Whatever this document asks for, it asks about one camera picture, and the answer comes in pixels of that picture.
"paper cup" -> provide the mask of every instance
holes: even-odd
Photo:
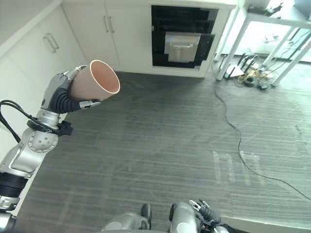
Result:
[[[73,79],[70,97],[78,101],[103,101],[119,91],[120,82],[113,69],[105,62],[93,60]]]

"silver robot arm segment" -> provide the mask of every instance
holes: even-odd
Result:
[[[15,217],[7,211],[16,208],[27,180],[40,166],[45,155],[57,145],[58,137],[70,135],[69,122],[59,124],[60,114],[101,104],[98,100],[75,101],[69,97],[72,80],[86,66],[55,75],[50,81],[37,113],[36,122],[28,121],[20,140],[0,164],[0,233],[14,225]]]

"power cable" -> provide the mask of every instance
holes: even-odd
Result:
[[[214,73],[214,68],[213,68],[213,65],[211,65],[212,67],[212,72],[213,72],[213,75],[214,77],[216,78],[216,75]],[[225,107],[225,120],[227,122],[228,125],[230,125],[236,132],[239,133],[240,135],[240,139],[239,139],[239,143],[238,143],[238,155],[239,155],[239,158],[240,160],[242,161],[242,163],[244,164],[244,166],[252,173],[254,173],[255,175],[257,176],[261,176],[263,178],[266,178],[266,179],[269,179],[269,180],[274,180],[274,181],[279,181],[279,182],[282,182],[286,185],[288,185],[290,188],[292,188],[293,190],[295,190],[297,193],[299,193],[300,195],[302,195],[303,197],[305,197],[306,199],[310,200],[311,201],[311,198],[309,198],[307,195],[303,194],[301,191],[299,191],[297,188],[295,188],[294,186],[292,186],[290,183],[282,180],[282,179],[279,179],[279,178],[274,178],[274,177],[270,177],[270,176],[265,176],[265,175],[262,175],[262,174],[259,174],[257,172],[255,172],[254,170],[252,170],[248,165],[247,163],[245,162],[245,160],[243,159],[242,155],[241,155],[241,149],[240,149],[240,145],[241,145],[241,141],[242,141],[242,133],[241,131],[235,126],[233,125],[227,118],[227,110],[228,110],[228,106],[227,106],[227,103],[217,94],[217,91],[216,91],[216,83],[214,85],[214,93],[215,93],[215,96],[223,103],[224,107]]]
[[[1,106],[2,105],[7,105],[10,106],[12,108],[15,108],[16,110],[18,110],[19,112],[21,112],[24,116],[26,116],[29,120],[31,120],[32,122],[34,122],[35,124],[38,124],[40,126],[42,126],[46,132],[48,133],[54,133],[57,135],[60,135],[60,132],[56,129],[53,129],[43,123],[41,123],[40,121],[37,120],[36,117],[33,117],[32,115],[26,113],[21,106],[19,106],[16,102],[11,101],[11,100],[3,100],[0,102],[0,122],[11,132],[11,134],[13,135],[14,139],[19,143],[20,142],[20,137],[17,135],[17,133],[11,128],[11,126],[9,125],[9,123],[6,121],[6,119],[3,117],[2,112],[1,112]]]

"white kitchen cabinet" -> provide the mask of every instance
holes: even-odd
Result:
[[[105,0],[105,6],[121,70],[151,67],[151,2]]]
[[[4,56],[8,56],[44,92],[51,78],[65,70],[38,26],[33,27]]]
[[[61,6],[58,6],[40,23],[43,34],[51,41],[64,69],[86,64],[86,60]]]
[[[113,69],[118,68],[118,56],[104,1],[64,1],[63,8],[87,62],[99,59]]]
[[[206,60],[194,68],[153,66],[152,5],[218,9]],[[114,70],[205,77],[235,0],[63,0],[63,8],[87,59]]]

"gray carpet floor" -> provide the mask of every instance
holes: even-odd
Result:
[[[91,233],[149,202],[166,231],[175,201],[205,199],[223,216],[311,228],[311,66],[262,92],[234,81],[119,73],[121,91],[71,113],[22,206],[16,232]]]

